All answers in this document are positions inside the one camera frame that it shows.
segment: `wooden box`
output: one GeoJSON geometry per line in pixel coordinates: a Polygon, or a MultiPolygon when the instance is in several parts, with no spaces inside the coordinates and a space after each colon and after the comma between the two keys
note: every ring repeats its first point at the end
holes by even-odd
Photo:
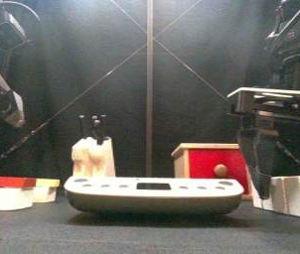
{"type": "Polygon", "coordinates": [[[182,143],[171,154],[175,178],[234,179],[250,198],[250,181],[236,144],[182,143]]]}

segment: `black curtain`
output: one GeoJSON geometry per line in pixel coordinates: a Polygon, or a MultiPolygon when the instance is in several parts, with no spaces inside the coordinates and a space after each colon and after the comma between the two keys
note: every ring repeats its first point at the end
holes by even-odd
{"type": "MultiPolygon", "coordinates": [[[[33,43],[13,52],[6,81],[21,95],[26,124],[0,122],[0,176],[72,174],[77,116],[105,114],[116,175],[143,177],[145,162],[145,0],[21,1],[33,43]]],[[[263,39],[274,24],[270,0],[153,1],[152,176],[172,177],[180,143],[235,143],[238,119],[226,95],[265,85],[263,39]]]]}

